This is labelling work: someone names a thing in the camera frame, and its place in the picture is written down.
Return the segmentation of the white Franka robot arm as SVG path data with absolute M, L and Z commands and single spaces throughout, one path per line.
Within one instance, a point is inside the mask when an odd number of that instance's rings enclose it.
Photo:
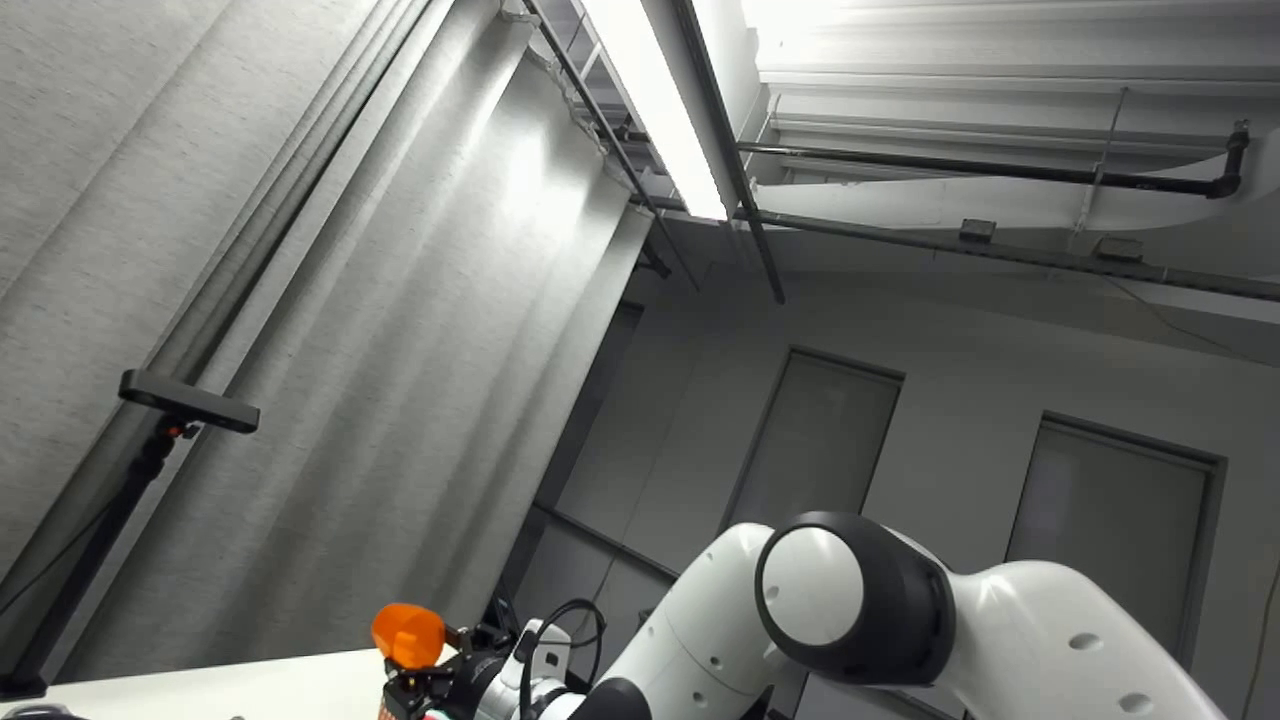
M 388 605 L 372 639 L 381 720 L 764 720 L 804 677 L 937 689 L 970 720 L 1229 720 L 1084 574 L 950 574 L 904 532 L 830 514 L 722 530 L 583 677 L 555 617 L 501 632 Z

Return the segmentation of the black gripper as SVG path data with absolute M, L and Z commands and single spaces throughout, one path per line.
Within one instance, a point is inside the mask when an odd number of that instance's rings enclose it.
M 384 666 L 381 720 L 510 720 L 510 708 L 494 652 L 458 652 L 417 671 Z

